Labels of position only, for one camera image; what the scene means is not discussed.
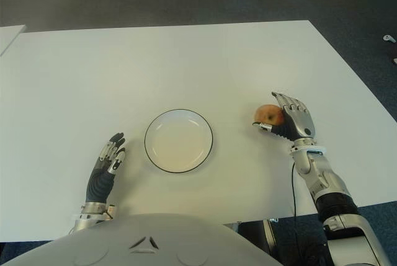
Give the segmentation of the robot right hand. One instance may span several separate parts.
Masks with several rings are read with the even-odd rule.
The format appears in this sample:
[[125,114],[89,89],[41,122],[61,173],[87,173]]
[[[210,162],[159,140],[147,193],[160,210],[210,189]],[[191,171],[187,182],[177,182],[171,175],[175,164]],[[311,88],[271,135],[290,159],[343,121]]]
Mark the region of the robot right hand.
[[282,93],[272,92],[272,95],[279,106],[261,105],[254,114],[252,124],[290,141],[314,138],[315,127],[306,105]]

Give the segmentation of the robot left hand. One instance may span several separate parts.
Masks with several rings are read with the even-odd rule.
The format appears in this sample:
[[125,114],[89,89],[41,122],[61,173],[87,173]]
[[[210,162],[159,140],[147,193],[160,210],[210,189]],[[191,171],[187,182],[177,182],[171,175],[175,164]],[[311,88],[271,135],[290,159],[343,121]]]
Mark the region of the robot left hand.
[[87,183],[85,202],[107,203],[125,158],[124,142],[124,134],[116,133],[102,148]]

